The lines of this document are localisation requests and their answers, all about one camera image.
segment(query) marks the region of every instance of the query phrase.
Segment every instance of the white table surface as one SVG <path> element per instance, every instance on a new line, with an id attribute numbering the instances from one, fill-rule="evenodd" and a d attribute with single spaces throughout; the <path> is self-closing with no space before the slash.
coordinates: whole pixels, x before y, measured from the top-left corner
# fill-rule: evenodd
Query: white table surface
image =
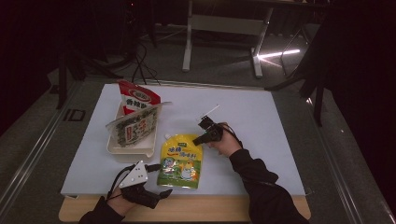
<path id="1" fill-rule="evenodd" d="M 253 158 L 261 158 L 268 170 L 279 175 L 277 184 L 291 195 L 304 195 L 273 97 L 269 91 L 214 89 L 195 87 L 144 86 L 162 97 L 164 105 L 159 116 L 154 155 L 147 164 L 160 163 L 161 146 L 166 134 L 204 131 L 198 118 L 219 105 L 209 114 L 215 122 L 227 121 L 235 130 L 244 148 Z M 106 146 L 109 133 L 106 124 L 112 121 L 120 104 L 118 84 L 106 84 L 93 111 L 90 123 L 69 168 L 63 195 L 107 194 L 117 173 L 129 163 L 119 163 Z M 157 186 L 158 172 L 148 174 L 145 188 L 160 192 L 168 187 Z M 173 194 L 241 195 L 246 194 L 242 181 L 229 160 L 215 149 L 204 146 L 204 159 L 198 189 L 173 187 Z"/>

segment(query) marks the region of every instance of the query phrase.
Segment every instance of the person's left hand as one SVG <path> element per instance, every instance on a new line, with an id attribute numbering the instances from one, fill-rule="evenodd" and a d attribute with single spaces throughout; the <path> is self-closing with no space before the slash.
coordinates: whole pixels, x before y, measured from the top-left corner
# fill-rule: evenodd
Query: person's left hand
<path id="1" fill-rule="evenodd" d="M 119 215 L 123 217 L 126 216 L 129 210 L 131 210 L 133 207 L 137 205 L 137 203 L 131 203 L 126 199 L 124 199 L 121 195 L 121 189 L 119 187 L 116 187 L 114 189 L 110 198 L 112 199 L 107 201 L 108 206 L 110 206 L 115 212 L 117 212 Z"/>

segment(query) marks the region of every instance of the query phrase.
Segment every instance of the cartoon character print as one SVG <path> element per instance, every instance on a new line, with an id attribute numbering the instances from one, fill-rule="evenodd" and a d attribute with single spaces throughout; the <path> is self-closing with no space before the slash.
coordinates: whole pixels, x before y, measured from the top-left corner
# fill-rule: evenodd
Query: cartoon character print
<path id="1" fill-rule="evenodd" d="M 185 164 L 183 164 L 181 170 L 181 178 L 186 180 L 193 180 L 195 178 L 195 175 L 196 173 L 192 161 L 187 161 Z"/>
<path id="2" fill-rule="evenodd" d="M 165 175 L 172 175 L 175 171 L 175 159 L 167 157 L 163 160 L 163 173 Z"/>

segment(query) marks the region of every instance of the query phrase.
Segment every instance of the food package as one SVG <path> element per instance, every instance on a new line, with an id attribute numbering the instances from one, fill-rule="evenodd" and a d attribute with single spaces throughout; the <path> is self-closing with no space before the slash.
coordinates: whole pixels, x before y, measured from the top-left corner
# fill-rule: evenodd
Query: food package
<path id="1" fill-rule="evenodd" d="M 198 189 L 203 149 L 192 142 L 196 137 L 196 134 L 176 134 L 163 143 L 158 185 Z"/>
<path id="2" fill-rule="evenodd" d="M 127 147 L 135 145 L 141 139 L 155 131 L 159 114 L 162 106 L 165 104 L 170 103 L 164 102 L 135 111 L 134 113 L 111 121 L 106 125 L 106 128 L 110 132 L 110 136 L 120 146 Z"/>
<path id="3" fill-rule="evenodd" d="M 149 89 L 136 85 L 125 79 L 119 79 L 117 82 L 120 86 L 125 115 L 161 102 L 161 97 Z"/>

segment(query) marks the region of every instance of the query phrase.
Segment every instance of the table leg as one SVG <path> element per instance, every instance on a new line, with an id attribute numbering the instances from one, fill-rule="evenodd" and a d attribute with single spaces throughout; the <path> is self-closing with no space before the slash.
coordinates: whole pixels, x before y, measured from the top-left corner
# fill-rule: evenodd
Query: table leg
<path id="1" fill-rule="evenodd" d="M 265 38 L 265 33 L 267 32 L 268 25 L 270 23 L 271 15 L 273 13 L 273 8 L 268 9 L 268 13 L 262 23 L 262 30 L 260 31 L 259 41 L 257 42 L 256 48 L 251 49 L 251 57 L 253 59 L 254 74 L 256 78 L 262 78 L 262 65 L 260 64 L 259 53 L 262 47 L 262 41 Z"/>
<path id="2" fill-rule="evenodd" d="M 184 51 L 183 72 L 190 71 L 191 61 L 191 20 L 192 20 L 192 0 L 189 1 L 189 17 L 187 18 L 187 43 Z"/>

